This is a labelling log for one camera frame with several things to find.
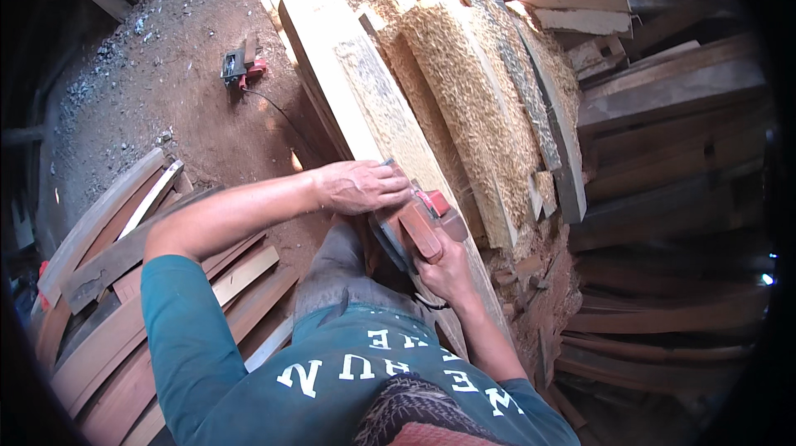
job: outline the pants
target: pants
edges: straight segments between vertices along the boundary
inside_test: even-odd
[[[364,274],[362,243],[356,231],[346,223],[333,226],[326,234],[312,260],[310,272],[296,288],[295,299],[296,320],[331,306],[341,307],[339,316],[347,303],[372,304],[400,310],[426,322],[429,320],[428,310],[422,304]]]

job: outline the man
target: man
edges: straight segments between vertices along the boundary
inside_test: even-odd
[[[141,295],[158,401],[178,444],[577,444],[533,390],[444,232],[422,281],[462,323],[472,365],[439,345],[427,309],[364,274],[350,225],[332,227],[296,291],[293,343],[252,373],[199,263],[319,210],[396,206],[409,181],[375,161],[230,189],[153,226]]]

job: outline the patterned cloth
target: patterned cloth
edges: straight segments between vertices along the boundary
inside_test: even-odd
[[[445,391],[417,373],[399,373],[384,385],[359,424],[355,446],[510,444],[475,423]]]

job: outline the dirt floor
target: dirt floor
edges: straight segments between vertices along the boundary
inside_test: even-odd
[[[249,32],[268,64],[253,89],[290,123],[261,97],[231,97],[219,79],[222,55],[241,47]],[[55,141],[42,158],[44,173],[49,169],[42,188],[53,201],[51,221],[61,225],[53,246],[154,147],[182,160],[199,186],[289,175],[292,149],[304,168],[331,160],[323,127],[259,0],[143,0],[83,51],[48,101]],[[315,214],[275,226],[269,237],[282,262],[305,272],[328,227],[329,217]]]

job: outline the teal shirt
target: teal shirt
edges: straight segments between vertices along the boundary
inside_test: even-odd
[[[350,444],[390,376],[417,372],[515,444],[578,444],[525,379],[496,383],[403,312],[353,303],[298,320],[293,343],[249,373],[201,267],[157,257],[141,279],[152,370],[177,444]]]

